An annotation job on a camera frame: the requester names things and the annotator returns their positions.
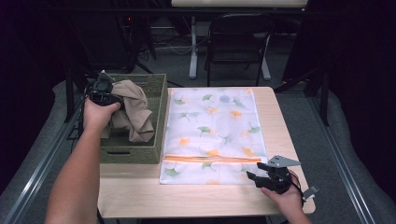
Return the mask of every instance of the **chair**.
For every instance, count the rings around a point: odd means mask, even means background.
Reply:
[[[216,63],[251,63],[259,65],[256,86],[262,73],[266,43],[274,30],[273,20],[263,14],[225,14],[209,26],[205,70],[210,86],[210,65]]]

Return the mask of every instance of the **green plastic basket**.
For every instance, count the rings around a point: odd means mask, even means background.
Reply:
[[[113,130],[109,138],[101,140],[101,163],[159,163],[168,99],[166,75],[110,75],[116,81],[131,79],[142,88],[148,98],[148,109],[152,111],[154,136],[148,142],[135,143],[129,141],[128,130]]]

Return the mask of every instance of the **brown fabric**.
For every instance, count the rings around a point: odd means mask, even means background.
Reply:
[[[131,80],[113,83],[114,95],[122,98],[124,109],[116,111],[105,128],[102,137],[108,138],[112,129],[129,130],[131,142],[147,142],[153,135],[151,111],[148,109],[148,100],[143,90]]]

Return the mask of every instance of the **green leaf print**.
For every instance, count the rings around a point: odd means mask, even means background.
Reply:
[[[233,137],[230,134],[225,137],[219,135],[219,137],[224,138],[224,144],[231,143],[233,141]]]
[[[180,113],[180,114],[178,115],[178,118],[179,118],[179,119],[186,118],[188,121],[190,121],[189,117],[187,117],[188,114],[189,114],[189,113]]]
[[[208,127],[198,127],[197,129],[201,130],[201,134],[199,135],[200,137],[202,136],[203,133],[210,133],[210,129]]]
[[[199,112],[192,112],[192,113],[190,113],[189,114],[191,117],[198,117],[198,115],[199,115]]]
[[[260,132],[260,127],[253,127],[253,126],[251,126],[251,124],[249,123],[249,125],[250,125],[250,130],[249,130],[249,132],[250,133],[259,133]]]
[[[179,172],[176,171],[175,168],[173,168],[173,169],[165,168],[165,173],[172,177],[177,176],[179,174]]]
[[[203,101],[206,101],[206,100],[207,100],[207,101],[210,101],[210,102],[213,103],[213,101],[210,100],[210,97],[212,97],[212,96],[213,96],[212,94],[207,94],[207,95],[204,96],[204,98],[202,98],[202,100],[203,100]]]
[[[184,104],[186,104],[184,101],[183,101],[183,96],[180,98],[180,100],[174,100],[175,101],[175,104],[177,104],[177,105],[184,105]]]
[[[241,100],[239,99],[239,97],[234,97],[233,98],[233,102],[237,105],[237,106],[244,106],[242,103],[241,103]]]
[[[204,170],[206,167],[210,168],[212,171],[216,172],[213,168],[212,168],[212,163],[213,161],[206,161],[204,163],[202,163],[202,169]]]

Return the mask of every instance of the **wooden table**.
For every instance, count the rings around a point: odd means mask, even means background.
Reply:
[[[271,88],[252,87],[269,159],[298,160]],[[161,164],[101,164],[98,207],[102,217],[228,217],[279,214],[254,185],[160,185]],[[308,189],[301,166],[290,167]],[[309,214],[315,204],[304,205]]]

